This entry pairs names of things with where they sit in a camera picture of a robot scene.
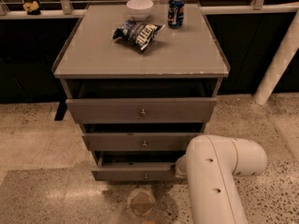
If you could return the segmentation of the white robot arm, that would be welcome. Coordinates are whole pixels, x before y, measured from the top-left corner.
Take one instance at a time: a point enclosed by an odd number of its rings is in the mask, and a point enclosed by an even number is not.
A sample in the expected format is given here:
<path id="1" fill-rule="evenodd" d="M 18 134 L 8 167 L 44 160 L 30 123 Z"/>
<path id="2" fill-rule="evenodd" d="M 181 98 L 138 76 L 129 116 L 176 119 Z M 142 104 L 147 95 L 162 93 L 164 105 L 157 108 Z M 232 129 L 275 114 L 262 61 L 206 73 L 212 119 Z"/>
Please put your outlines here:
<path id="1" fill-rule="evenodd" d="M 267 165 L 254 141 L 202 134 L 176 161 L 175 176 L 188 180 L 194 224 L 249 224 L 234 177 L 259 175 Z"/>

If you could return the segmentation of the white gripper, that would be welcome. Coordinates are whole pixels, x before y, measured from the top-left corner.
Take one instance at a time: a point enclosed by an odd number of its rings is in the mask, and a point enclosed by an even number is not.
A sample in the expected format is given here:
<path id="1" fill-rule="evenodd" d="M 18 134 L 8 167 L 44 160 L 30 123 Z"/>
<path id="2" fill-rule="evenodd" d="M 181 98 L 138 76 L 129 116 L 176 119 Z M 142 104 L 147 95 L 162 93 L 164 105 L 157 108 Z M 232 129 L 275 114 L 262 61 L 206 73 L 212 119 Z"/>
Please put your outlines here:
<path id="1" fill-rule="evenodd" d="M 186 171 L 186 156 L 181 156 L 175 165 L 175 177 L 176 178 L 186 178 L 187 171 Z"/>

